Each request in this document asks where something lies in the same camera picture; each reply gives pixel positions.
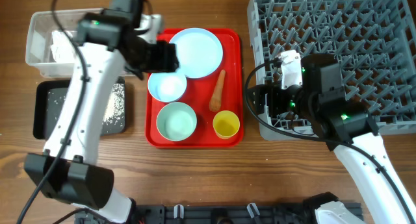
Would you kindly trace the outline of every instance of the wooden table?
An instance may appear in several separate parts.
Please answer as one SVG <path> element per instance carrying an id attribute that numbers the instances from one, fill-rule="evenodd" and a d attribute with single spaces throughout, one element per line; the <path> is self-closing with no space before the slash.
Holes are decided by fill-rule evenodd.
<path id="1" fill-rule="evenodd" d="M 167 27 L 227 27 L 242 40 L 244 74 L 254 67 L 246 8 L 248 0 L 150 0 Z M 34 189 L 23 170 L 27 153 L 44 141 L 32 136 L 36 87 L 45 79 L 25 63 L 27 29 L 33 13 L 51 0 L 0 0 L 0 223 L 14 223 Z M 60 0 L 59 9 L 106 7 L 109 0 Z M 245 205 L 298 202 L 332 192 L 362 202 L 350 175 L 323 143 L 267 142 L 245 113 L 245 137 L 232 149 L 160 150 L 144 137 L 146 82 L 128 78 L 134 106 L 126 132 L 102 137 L 99 166 L 116 175 L 115 187 L 144 205 Z M 389 156 L 411 196 L 416 197 L 416 135 L 386 136 Z M 73 210 L 42 195 L 26 223 L 51 223 Z M 371 222 L 365 208 L 366 220 Z"/>

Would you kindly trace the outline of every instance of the light blue plate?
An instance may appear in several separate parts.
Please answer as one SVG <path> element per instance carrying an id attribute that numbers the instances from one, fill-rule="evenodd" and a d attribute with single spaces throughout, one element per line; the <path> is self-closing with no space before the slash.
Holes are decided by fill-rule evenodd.
<path id="1" fill-rule="evenodd" d="M 179 60 L 177 73 L 188 78 L 206 77 L 214 72 L 222 61 L 220 40 L 205 29 L 191 28 L 178 32 L 170 43 L 176 44 Z"/>

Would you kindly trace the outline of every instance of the green led light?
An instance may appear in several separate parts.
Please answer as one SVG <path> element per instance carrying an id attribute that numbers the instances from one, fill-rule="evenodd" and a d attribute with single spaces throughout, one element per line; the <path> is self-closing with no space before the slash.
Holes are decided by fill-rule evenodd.
<path id="1" fill-rule="evenodd" d="M 346 120 L 347 118 L 349 118 L 350 116 L 347 116 L 346 114 L 343 114 L 342 116 L 341 116 L 341 119 L 343 119 L 343 120 Z"/>

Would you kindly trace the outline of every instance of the yellow cup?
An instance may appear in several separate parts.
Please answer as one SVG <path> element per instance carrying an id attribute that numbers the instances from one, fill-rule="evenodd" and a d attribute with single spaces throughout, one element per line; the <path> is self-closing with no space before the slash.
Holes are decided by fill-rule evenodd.
<path id="1" fill-rule="evenodd" d="M 213 127 L 219 138 L 230 139 L 239 131 L 240 119 L 231 111 L 224 110 L 215 115 Z"/>

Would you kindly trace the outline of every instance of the white granules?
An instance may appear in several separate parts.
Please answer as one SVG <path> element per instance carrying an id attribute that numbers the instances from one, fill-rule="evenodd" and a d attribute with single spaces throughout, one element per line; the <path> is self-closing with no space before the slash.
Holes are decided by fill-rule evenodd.
<path id="1" fill-rule="evenodd" d="M 122 114 L 124 114 L 124 85 L 115 84 L 112 87 L 103 122 L 107 125 L 113 121 L 117 122 Z"/>

